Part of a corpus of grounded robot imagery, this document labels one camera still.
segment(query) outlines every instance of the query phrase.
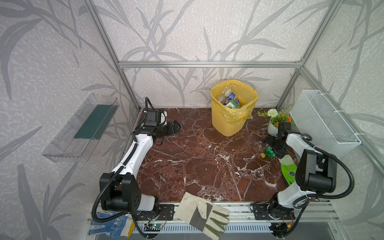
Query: white flower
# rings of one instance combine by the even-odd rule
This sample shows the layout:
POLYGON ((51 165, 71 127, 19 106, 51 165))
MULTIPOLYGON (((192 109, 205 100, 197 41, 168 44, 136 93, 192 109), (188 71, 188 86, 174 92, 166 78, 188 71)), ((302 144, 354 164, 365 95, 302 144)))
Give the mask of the white flower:
POLYGON ((268 110, 267 115, 268 115, 269 117, 274 118, 274 117, 277 116, 277 110, 274 109, 274 108, 271 108, 271 109, 268 110))

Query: yellow trash bin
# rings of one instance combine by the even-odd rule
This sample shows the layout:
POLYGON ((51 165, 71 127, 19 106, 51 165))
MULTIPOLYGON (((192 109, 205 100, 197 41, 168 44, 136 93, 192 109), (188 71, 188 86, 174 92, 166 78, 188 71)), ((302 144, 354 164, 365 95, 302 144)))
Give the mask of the yellow trash bin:
POLYGON ((211 90, 212 125, 224 136, 230 137, 243 128, 247 119, 252 119, 252 111, 257 101, 257 92, 237 80, 227 80, 211 90), (217 101, 225 87, 231 88, 240 101, 240 109, 230 109, 217 101))

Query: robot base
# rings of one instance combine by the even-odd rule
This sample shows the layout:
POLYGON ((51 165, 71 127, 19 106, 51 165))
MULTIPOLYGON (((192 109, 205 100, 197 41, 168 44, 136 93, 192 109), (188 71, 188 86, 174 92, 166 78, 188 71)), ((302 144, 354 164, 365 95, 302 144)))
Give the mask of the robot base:
MULTIPOLYGON (((273 218, 268 211, 269 203, 256 203, 252 205, 253 214, 255 215, 255 220, 282 220, 283 217, 273 218)), ((290 220, 291 216, 295 219, 295 214, 291 212, 290 214, 283 215, 285 220, 290 220)))
POLYGON ((159 204, 158 197, 155 197, 155 206, 152 211, 141 211, 139 213, 136 213, 135 218, 137 221, 147 221, 154 216, 159 215, 156 219, 157 221, 160 220, 167 220, 171 221, 173 220, 173 214, 175 212, 175 205, 173 204, 159 204))

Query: green bottle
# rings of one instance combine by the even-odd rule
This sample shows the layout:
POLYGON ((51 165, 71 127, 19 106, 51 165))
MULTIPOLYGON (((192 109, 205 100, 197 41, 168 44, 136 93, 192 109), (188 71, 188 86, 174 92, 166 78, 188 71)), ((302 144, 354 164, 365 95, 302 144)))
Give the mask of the green bottle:
POLYGON ((261 158, 265 158, 265 157, 274 157, 276 156, 276 154, 272 151, 272 148, 271 147, 267 147, 264 151, 264 153, 260 154, 260 157, 261 158))

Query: blue dotted glove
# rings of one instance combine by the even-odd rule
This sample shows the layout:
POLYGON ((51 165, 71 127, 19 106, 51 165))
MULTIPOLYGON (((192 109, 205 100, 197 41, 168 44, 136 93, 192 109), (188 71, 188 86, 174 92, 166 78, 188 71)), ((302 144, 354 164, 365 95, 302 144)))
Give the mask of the blue dotted glove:
MULTIPOLYGON (((97 212, 96 215, 99 218, 107 218, 112 215, 115 215, 115 211, 105 211, 105 212, 97 212)), ((131 226, 132 219, 128 218, 127 216, 121 216, 116 219, 112 219, 108 222, 95 222, 91 221, 91 226, 95 226, 94 228, 91 228, 89 230, 88 235, 99 235, 99 234, 105 234, 110 238, 119 238, 121 236, 127 236, 129 232, 129 228, 131 226)))

